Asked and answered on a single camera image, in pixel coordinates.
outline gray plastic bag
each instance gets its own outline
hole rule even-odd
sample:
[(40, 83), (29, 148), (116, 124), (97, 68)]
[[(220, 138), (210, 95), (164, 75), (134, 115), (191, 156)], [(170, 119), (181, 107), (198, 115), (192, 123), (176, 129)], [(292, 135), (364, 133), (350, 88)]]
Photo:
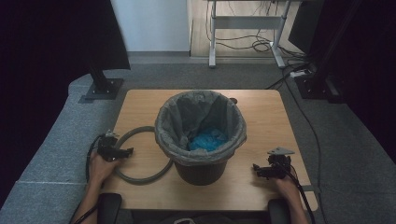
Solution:
[[(228, 141), (214, 151), (188, 144), (201, 130), (215, 127)], [(235, 103), (214, 91), (185, 91), (169, 98), (155, 121), (155, 139), (165, 155), (185, 165), (227, 161), (247, 139), (247, 125)]]

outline blue object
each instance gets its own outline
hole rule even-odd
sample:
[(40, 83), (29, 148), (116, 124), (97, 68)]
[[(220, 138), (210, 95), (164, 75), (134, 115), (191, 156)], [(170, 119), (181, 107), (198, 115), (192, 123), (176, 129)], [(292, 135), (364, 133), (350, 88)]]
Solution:
[(203, 148), (207, 151), (213, 151), (226, 142), (227, 136), (224, 133), (215, 128), (208, 128), (192, 139), (189, 143), (189, 148), (190, 150)]

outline black armrest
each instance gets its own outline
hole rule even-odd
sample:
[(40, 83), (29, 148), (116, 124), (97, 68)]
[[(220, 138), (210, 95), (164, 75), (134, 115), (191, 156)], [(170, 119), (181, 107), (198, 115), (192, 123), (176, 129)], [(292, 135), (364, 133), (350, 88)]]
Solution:
[(269, 223), (290, 224), (290, 211), (285, 199), (273, 199), (268, 202)]
[(117, 193), (102, 193), (99, 195), (98, 223), (116, 223), (119, 214), (122, 198)]

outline gray carpet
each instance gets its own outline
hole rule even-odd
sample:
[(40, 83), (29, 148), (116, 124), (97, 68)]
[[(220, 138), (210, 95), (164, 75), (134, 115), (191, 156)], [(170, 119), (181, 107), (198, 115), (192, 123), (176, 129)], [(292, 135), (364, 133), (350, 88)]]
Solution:
[[(206, 63), (133, 64), (132, 70), (105, 72), (125, 79), (114, 101), (79, 104), (92, 83), (84, 76), (69, 86), (69, 97), (48, 137), (26, 167), (0, 211), (0, 223), (66, 223), (85, 183), (86, 152), (99, 133), (112, 129), (131, 89), (257, 89), (281, 78), (275, 64)], [(288, 79), (279, 92), (311, 181), (320, 175), (322, 207), (330, 224), (396, 223), (396, 167), (347, 105), (302, 100)], [(320, 174), (318, 160), (321, 158)], [(320, 210), (317, 223), (325, 223)], [(121, 216), (119, 223), (128, 217)]]

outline gray hose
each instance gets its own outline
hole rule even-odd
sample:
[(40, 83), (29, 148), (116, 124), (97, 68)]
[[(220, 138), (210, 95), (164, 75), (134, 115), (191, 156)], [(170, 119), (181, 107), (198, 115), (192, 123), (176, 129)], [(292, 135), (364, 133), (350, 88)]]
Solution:
[[(115, 148), (120, 148), (122, 146), (122, 144), (128, 140), (128, 138), (130, 138), (131, 136), (137, 134), (137, 133), (143, 133), (143, 132), (152, 132), (154, 133), (154, 127), (152, 126), (144, 126), (144, 127), (140, 127), (140, 128), (135, 128), (131, 131), (129, 131), (128, 133), (126, 133), (122, 138), (120, 138), (119, 141), (117, 141)], [(123, 174), (119, 168), (116, 168), (116, 174), (121, 177), (123, 180), (125, 180), (126, 182), (130, 183), (130, 184), (134, 184), (134, 185), (146, 185), (149, 184), (157, 179), (159, 179), (161, 176), (163, 176), (173, 165), (173, 161), (169, 160), (169, 162), (165, 165), (165, 167), (163, 167), (163, 169), (156, 175), (152, 175), (150, 177), (146, 177), (146, 178), (131, 178), (125, 174)]]

